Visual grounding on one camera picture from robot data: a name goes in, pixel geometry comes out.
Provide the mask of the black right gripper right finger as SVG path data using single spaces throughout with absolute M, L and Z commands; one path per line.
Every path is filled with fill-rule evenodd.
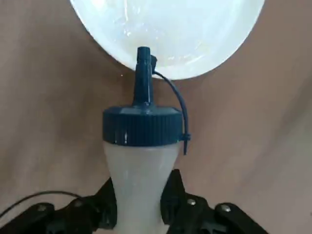
M 170 173 L 161 195 L 162 221 L 168 234 L 267 234 L 233 203 L 211 208 L 205 198 L 186 192 L 180 170 Z

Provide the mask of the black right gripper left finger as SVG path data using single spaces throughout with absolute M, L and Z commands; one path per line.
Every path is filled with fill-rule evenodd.
M 112 230 L 117 224 L 117 202 L 109 179 L 94 195 L 75 198 L 68 205 L 55 209 L 51 203 L 36 205 L 28 217 L 26 234 L 92 234 L 98 229 Z

